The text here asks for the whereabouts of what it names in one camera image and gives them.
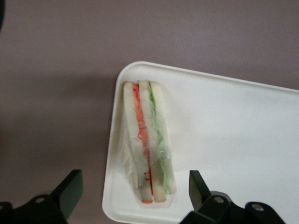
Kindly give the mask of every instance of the white tray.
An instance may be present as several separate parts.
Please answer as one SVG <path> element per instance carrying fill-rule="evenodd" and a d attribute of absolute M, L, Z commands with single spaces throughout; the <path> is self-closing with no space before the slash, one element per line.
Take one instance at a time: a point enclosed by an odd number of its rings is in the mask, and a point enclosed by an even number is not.
<path fill-rule="evenodd" d="M 117 151 L 124 81 L 160 83 L 178 187 L 169 208 L 143 209 Z M 299 91 L 165 65 L 136 62 L 115 90 L 102 207 L 124 223 L 176 224 L 192 210 L 189 170 L 239 206 L 267 203 L 288 224 L 299 220 Z"/>

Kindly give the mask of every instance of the bolt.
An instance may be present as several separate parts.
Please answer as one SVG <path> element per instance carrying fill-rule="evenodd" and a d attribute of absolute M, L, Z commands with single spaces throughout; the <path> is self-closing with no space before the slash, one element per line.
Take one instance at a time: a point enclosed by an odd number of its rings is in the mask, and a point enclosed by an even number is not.
<path fill-rule="evenodd" d="M 36 199 L 36 203 L 41 203 L 43 202 L 45 199 L 43 197 L 39 197 L 38 199 Z"/>
<path fill-rule="evenodd" d="M 260 204 L 252 204 L 252 207 L 257 211 L 263 211 L 263 207 Z"/>
<path fill-rule="evenodd" d="M 219 196 L 214 197 L 214 200 L 215 200 L 217 203 L 224 203 L 223 198 L 222 198 L 222 197 L 219 197 Z"/>

